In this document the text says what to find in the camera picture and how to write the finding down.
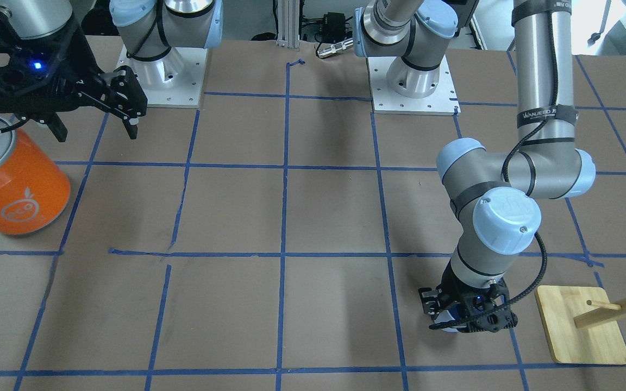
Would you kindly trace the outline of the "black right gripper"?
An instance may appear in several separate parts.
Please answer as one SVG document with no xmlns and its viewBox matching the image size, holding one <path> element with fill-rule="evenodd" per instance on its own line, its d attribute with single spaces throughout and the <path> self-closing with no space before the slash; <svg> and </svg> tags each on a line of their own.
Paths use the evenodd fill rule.
<svg viewBox="0 0 626 391">
<path fill-rule="evenodd" d="M 42 38 L 24 39 L 0 22 L 0 113 L 41 117 L 59 143 L 68 136 L 57 113 L 94 106 L 121 119 L 131 140 L 148 99 L 134 70 L 103 73 L 78 22 Z"/>
</svg>

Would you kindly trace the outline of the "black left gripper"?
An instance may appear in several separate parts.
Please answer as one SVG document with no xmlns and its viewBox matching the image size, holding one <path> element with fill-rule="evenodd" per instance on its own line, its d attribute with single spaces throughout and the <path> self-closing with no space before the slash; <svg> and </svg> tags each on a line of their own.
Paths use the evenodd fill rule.
<svg viewBox="0 0 626 391">
<path fill-rule="evenodd" d="M 460 281 L 448 266 L 442 275 L 441 284 L 436 288 L 420 288 L 419 295 L 423 311 L 430 317 L 437 317 L 455 304 L 462 305 L 463 311 L 469 312 L 469 318 L 477 316 L 478 319 L 465 323 L 468 332 L 498 332 L 518 324 L 517 316 L 509 305 L 499 312 L 481 316 L 485 311 L 497 307 L 496 299 L 510 299 L 508 287 L 502 278 L 488 288 L 474 288 Z"/>
</svg>

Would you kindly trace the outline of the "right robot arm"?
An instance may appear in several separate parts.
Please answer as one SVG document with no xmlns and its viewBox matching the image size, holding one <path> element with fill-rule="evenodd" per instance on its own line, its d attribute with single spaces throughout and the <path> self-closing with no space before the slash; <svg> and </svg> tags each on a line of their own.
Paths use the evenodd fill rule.
<svg viewBox="0 0 626 391">
<path fill-rule="evenodd" d="M 149 91 L 186 76 L 179 48 L 217 47 L 221 1 L 96 1 L 81 18 L 69 1 L 0 1 L 0 113 L 47 127 L 60 142 L 60 113 L 92 106 L 119 118 L 129 138 Z"/>
</svg>

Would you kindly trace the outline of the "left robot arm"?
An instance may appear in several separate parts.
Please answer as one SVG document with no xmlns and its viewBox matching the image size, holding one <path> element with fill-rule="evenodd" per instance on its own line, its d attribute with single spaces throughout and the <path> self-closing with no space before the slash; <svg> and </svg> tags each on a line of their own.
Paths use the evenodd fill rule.
<svg viewBox="0 0 626 391">
<path fill-rule="evenodd" d="M 432 330 L 498 332 L 515 327 L 511 305 L 546 272 L 539 235 L 539 199 L 580 196 L 596 167 L 575 145 L 579 113 L 572 92 L 570 1 L 515 1 L 519 139 L 509 153 L 489 153 L 459 138 L 436 166 L 462 227 L 436 288 L 419 289 Z M 443 1 L 371 1 L 354 15 L 359 57 L 392 57 L 390 90 L 410 99 L 431 96 L 459 17 Z"/>
</svg>

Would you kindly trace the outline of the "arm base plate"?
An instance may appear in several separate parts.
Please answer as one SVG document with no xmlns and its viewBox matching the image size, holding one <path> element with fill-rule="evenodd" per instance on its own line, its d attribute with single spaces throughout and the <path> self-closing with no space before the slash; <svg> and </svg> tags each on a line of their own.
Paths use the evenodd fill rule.
<svg viewBox="0 0 626 391">
<path fill-rule="evenodd" d="M 461 113 L 447 58 L 438 68 L 419 71 L 400 57 L 367 59 L 375 113 L 453 116 Z"/>
<path fill-rule="evenodd" d="M 208 55 L 208 49 L 177 47 L 163 59 L 142 62 L 129 59 L 124 46 L 117 65 L 134 70 L 149 108 L 196 109 L 201 105 Z"/>
</svg>

